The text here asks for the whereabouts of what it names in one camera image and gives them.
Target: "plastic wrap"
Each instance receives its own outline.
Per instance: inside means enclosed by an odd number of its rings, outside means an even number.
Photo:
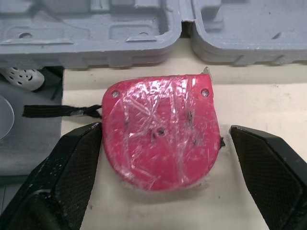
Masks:
[[[107,90],[102,108],[109,162],[138,188],[186,188],[217,158],[221,140],[207,74],[122,81]]]

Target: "gray surface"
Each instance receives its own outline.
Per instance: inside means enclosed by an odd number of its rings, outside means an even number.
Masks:
[[[0,14],[0,67],[157,63],[181,32],[177,0],[2,0]]]
[[[305,0],[193,0],[192,47],[238,65],[307,60]]]
[[[0,214],[3,212],[3,200],[4,200],[4,192],[5,192],[5,185],[0,185]]]
[[[50,100],[60,79],[52,74],[45,78],[44,89],[38,93],[0,81],[0,94],[15,112],[11,131],[0,140],[0,180],[2,176],[28,175],[51,153],[60,138],[61,118],[22,117],[26,104],[61,104],[61,92],[54,101]]]
[[[20,187],[21,187],[21,184],[10,184],[10,185],[5,186],[2,211],[5,210],[5,208],[10,203],[10,201],[13,199],[13,197],[15,196],[15,194],[17,193]]]
[[[14,124],[14,112],[11,104],[0,95],[0,140],[11,130]]]

